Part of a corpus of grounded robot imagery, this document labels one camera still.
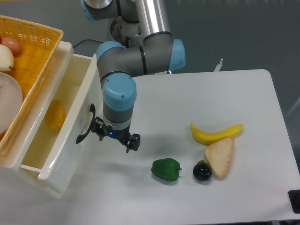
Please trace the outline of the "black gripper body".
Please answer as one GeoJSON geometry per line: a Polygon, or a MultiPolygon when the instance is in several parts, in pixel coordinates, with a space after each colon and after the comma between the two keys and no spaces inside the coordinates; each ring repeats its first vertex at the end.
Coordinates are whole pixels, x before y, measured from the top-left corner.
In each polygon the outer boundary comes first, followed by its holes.
{"type": "Polygon", "coordinates": [[[118,140],[122,145],[128,146],[130,140],[130,128],[131,118],[125,122],[112,122],[108,118],[103,118],[103,134],[110,138],[118,140]]]}

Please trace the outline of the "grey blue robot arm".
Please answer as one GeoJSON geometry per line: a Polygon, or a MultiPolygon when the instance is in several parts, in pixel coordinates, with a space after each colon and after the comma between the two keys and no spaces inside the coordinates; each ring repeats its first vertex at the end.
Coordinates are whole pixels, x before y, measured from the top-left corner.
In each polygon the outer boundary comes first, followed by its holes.
{"type": "Polygon", "coordinates": [[[118,17],[129,38],[141,36],[137,46],[112,40],[97,48],[103,117],[93,117],[88,129],[99,139],[108,136],[136,151],[140,136],[129,131],[137,96],[134,78],[184,67],[185,47],[172,37],[162,0],[83,0],[81,5],[89,20],[118,17]],[[138,27],[134,35],[130,25],[138,27]]]}

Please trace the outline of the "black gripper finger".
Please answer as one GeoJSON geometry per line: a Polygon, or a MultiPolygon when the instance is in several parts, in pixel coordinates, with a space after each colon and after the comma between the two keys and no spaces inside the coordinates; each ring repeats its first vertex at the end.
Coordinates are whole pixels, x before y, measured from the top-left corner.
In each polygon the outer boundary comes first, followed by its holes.
{"type": "Polygon", "coordinates": [[[99,137],[99,141],[102,141],[105,137],[105,131],[103,128],[103,120],[100,117],[96,117],[92,121],[91,129],[92,133],[95,133],[99,137]]]}
{"type": "Polygon", "coordinates": [[[139,134],[126,134],[121,142],[126,147],[126,153],[130,150],[137,151],[141,143],[141,137],[139,134]]]}

